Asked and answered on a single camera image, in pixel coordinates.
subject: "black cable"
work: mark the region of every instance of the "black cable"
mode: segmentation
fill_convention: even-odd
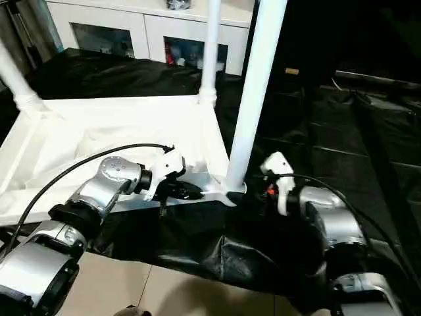
[[[12,249],[13,249],[13,245],[14,243],[17,241],[17,238],[20,234],[20,230],[22,229],[22,226],[26,220],[26,217],[28,217],[29,212],[31,211],[32,207],[35,205],[35,203],[39,200],[39,198],[48,190],[50,189],[50,187],[52,187],[57,181],[59,181],[62,177],[66,176],[67,174],[69,174],[70,172],[72,172],[74,169],[92,161],[95,160],[96,158],[100,158],[102,156],[108,155],[109,153],[115,153],[116,151],[120,151],[120,150],[124,150],[124,149],[129,149],[129,148],[135,148],[135,147],[155,147],[155,148],[161,148],[164,150],[165,153],[168,153],[169,151],[173,150],[173,147],[168,147],[165,145],[159,145],[159,144],[132,144],[132,145],[125,145],[125,146],[120,146],[120,147],[116,147],[116,148],[112,148],[106,151],[103,151],[101,153],[97,153],[96,155],[93,155],[91,157],[88,157],[82,161],[79,161],[78,163],[72,165],[71,167],[69,167],[68,169],[66,169],[65,171],[63,171],[62,173],[60,173],[58,176],[56,176],[54,179],[52,179],[52,181],[48,182],[47,185],[45,185],[36,195],[35,197],[32,199],[32,201],[28,204],[28,206],[25,208],[25,211],[23,212],[22,216],[19,219],[19,222],[16,226],[16,230],[12,235],[11,238],[11,242],[9,242],[5,255],[7,255]]]
[[[304,174],[296,174],[296,173],[285,173],[285,174],[277,174],[275,175],[276,179],[279,178],[287,178],[287,177],[291,177],[291,178],[302,178],[305,180],[309,180],[311,182],[315,182],[321,186],[323,186],[324,188],[328,189],[329,191],[331,191],[333,194],[335,194],[339,199],[341,199],[341,201],[348,207],[348,209],[350,210],[350,212],[352,212],[352,214],[356,217],[356,219],[358,218],[363,218],[366,221],[368,221],[384,238],[384,240],[387,242],[387,244],[389,245],[390,249],[392,250],[393,254],[396,256],[397,260],[399,261],[399,264],[402,267],[402,270],[404,270],[405,274],[407,275],[407,277],[409,278],[409,280],[413,280],[415,282],[416,288],[421,290],[421,284],[419,282],[419,280],[417,279],[415,273],[412,271],[412,269],[407,265],[406,261],[404,260],[403,256],[401,255],[400,251],[397,249],[397,247],[395,246],[395,243],[393,242],[393,240],[387,235],[387,233],[385,232],[384,229],[382,229],[379,224],[372,219],[370,216],[368,216],[367,214],[363,213],[361,210],[355,208],[349,201],[348,199],[339,191],[336,190],[334,187],[330,186],[329,184],[314,178],[312,176],[306,176]],[[361,232],[365,238],[365,240],[368,243],[368,246],[374,250],[374,246],[372,245],[371,239],[368,237],[367,233],[365,232],[365,230],[360,227]]]

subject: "black cylindrical joint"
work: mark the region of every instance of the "black cylindrical joint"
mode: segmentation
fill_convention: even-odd
[[[367,247],[362,244],[338,244],[326,252],[326,274],[335,280],[349,273],[368,272]]]

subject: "white pole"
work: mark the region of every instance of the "white pole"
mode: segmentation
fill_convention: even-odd
[[[0,39],[0,76],[14,95],[14,102],[20,110],[41,110],[42,100],[29,87],[9,51]]]
[[[287,0],[260,0],[226,177],[229,191],[244,191],[244,176],[249,166],[286,6]]]
[[[211,103],[213,107],[216,101],[215,75],[218,59],[220,7],[221,0],[209,0],[207,35],[205,52],[203,54],[202,84],[199,90],[200,102]]]

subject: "white pipe joint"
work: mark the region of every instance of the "white pipe joint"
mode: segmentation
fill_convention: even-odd
[[[218,33],[221,0],[209,0],[207,36],[203,54],[202,83],[199,90],[200,103],[211,103],[215,107],[216,62],[218,61]]]
[[[9,51],[0,39],[0,76],[14,95],[19,110],[44,111],[43,101],[29,87],[22,73],[14,63]]]

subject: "white tray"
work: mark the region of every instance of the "white tray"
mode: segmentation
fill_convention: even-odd
[[[120,97],[44,101],[50,111],[22,111],[0,147],[0,226],[14,224],[33,196],[54,176],[100,151],[127,144],[175,145],[186,160],[184,178],[199,185],[205,199],[220,191],[228,156],[212,107],[196,95]],[[121,155],[146,166],[162,155],[157,148],[133,148]],[[55,184],[32,209],[28,223],[48,219],[54,204],[64,203],[92,177],[101,158],[76,169]],[[181,203],[172,200],[170,203]],[[156,207],[137,195],[122,196],[113,211]]]

